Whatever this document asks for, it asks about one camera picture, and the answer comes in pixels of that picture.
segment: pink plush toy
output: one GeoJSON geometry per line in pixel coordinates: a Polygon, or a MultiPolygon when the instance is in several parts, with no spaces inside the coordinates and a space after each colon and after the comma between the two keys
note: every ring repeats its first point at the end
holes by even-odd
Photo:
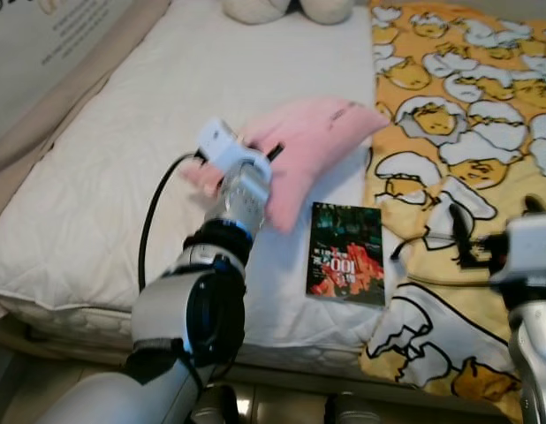
{"type": "MultiPolygon", "coordinates": [[[[249,147],[267,154],[284,146],[271,164],[269,223],[290,232],[321,174],[388,124],[386,117],[358,103],[325,97],[286,104],[247,125],[240,134],[249,147]]],[[[189,163],[181,174],[207,195],[216,195],[224,176],[208,163],[189,163]]]]}

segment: white mattress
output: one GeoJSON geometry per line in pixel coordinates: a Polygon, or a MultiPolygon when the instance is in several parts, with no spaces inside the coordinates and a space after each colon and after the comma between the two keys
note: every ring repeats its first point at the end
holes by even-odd
{"type": "MultiPolygon", "coordinates": [[[[170,162],[195,149],[206,120],[223,117],[235,128],[308,95],[372,104],[369,36],[360,7],[338,26],[299,14],[243,26],[225,17],[217,0],[175,0],[3,212],[0,295],[57,317],[86,307],[127,315],[138,295],[149,199],[170,162]]],[[[259,234],[247,267],[246,343],[357,352],[371,334],[378,309],[304,295],[310,205],[360,204],[366,153],[360,148],[316,185],[292,235],[259,234]]],[[[177,257],[207,207],[178,179],[168,186],[150,234],[148,280],[177,257]]],[[[47,318],[33,312],[24,319],[47,318]]],[[[101,323],[106,331],[121,331],[109,321],[101,323]]]]}

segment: book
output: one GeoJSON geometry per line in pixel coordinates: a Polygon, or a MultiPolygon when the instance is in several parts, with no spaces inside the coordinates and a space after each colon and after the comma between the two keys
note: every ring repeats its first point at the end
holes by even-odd
{"type": "Polygon", "coordinates": [[[384,306],[381,211],[315,202],[307,295],[384,306]]]}

